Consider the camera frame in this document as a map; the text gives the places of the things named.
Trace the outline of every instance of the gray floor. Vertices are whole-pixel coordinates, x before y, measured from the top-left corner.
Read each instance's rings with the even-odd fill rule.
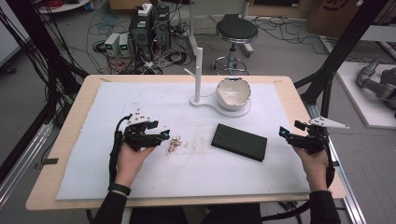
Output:
[[[113,32],[122,31],[129,25],[128,14],[112,12],[110,10],[95,10],[88,13],[83,10],[73,10],[56,15],[60,30],[71,47],[73,57],[90,74],[106,73],[98,71],[98,65],[87,56],[88,51],[101,68],[106,68],[106,59],[92,51],[92,44],[98,40],[105,40],[105,35],[98,35],[99,23],[117,24]],[[254,76],[288,76],[293,81],[300,80],[316,72],[326,60],[324,47],[315,38],[307,38],[305,44],[292,44],[279,40],[279,28],[274,29],[268,21],[260,21],[261,28],[257,40],[251,46],[255,52],[249,57],[241,50],[237,56],[241,58]],[[213,35],[215,23],[208,17],[197,20],[197,41],[204,48],[203,74],[211,74],[210,64],[219,56],[228,54],[229,43]],[[305,31],[304,21],[296,21],[288,25],[286,32],[283,26],[283,36],[287,39],[300,38],[310,35]],[[379,55],[385,63],[394,61],[374,43],[360,42],[351,53],[349,61],[364,62]],[[12,60],[17,73],[0,76],[0,162],[15,147],[25,130],[45,104],[44,83],[38,78],[32,65],[22,52]],[[171,66],[163,69],[165,74],[185,75],[184,68],[193,70],[194,63],[186,66]],[[332,142],[342,163],[346,176],[357,197],[367,223],[386,224],[396,223],[396,131],[366,128],[357,110],[348,98],[345,90],[337,78],[333,82],[332,100],[329,119],[348,124],[349,130],[331,129]],[[25,208],[25,203],[37,179],[40,170],[34,165],[39,162],[44,150],[59,132],[55,128],[48,143],[42,148],[37,158],[28,169],[6,205],[0,210],[1,223],[88,223],[84,210],[62,210],[32,212]],[[202,206],[186,207],[191,223],[199,223],[205,214]],[[272,215],[282,212],[276,203],[262,203],[262,215]],[[349,223],[347,213],[339,211],[343,223]],[[309,212],[303,214],[304,223],[309,223]],[[296,223],[295,218],[268,223]]]

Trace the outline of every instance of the person's left hand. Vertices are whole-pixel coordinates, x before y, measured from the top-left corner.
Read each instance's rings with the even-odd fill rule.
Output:
[[[117,176],[114,182],[130,188],[143,165],[143,161],[154,149],[155,147],[147,147],[134,151],[126,143],[122,143],[117,160]]]

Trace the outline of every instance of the white pole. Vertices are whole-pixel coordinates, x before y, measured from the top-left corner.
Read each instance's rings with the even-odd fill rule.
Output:
[[[197,60],[195,64],[195,102],[199,102],[201,96],[202,55],[203,49],[197,48]]]

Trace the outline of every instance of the metal bowl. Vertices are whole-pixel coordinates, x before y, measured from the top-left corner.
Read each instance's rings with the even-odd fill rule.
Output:
[[[250,86],[241,77],[226,77],[216,88],[218,103],[229,110],[240,110],[250,100]]]

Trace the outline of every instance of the key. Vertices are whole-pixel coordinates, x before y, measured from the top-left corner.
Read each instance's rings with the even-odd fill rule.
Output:
[[[180,146],[182,143],[180,136],[177,136],[176,138],[172,138],[171,140],[171,146],[168,149],[168,152],[174,152],[176,151],[177,147]]]

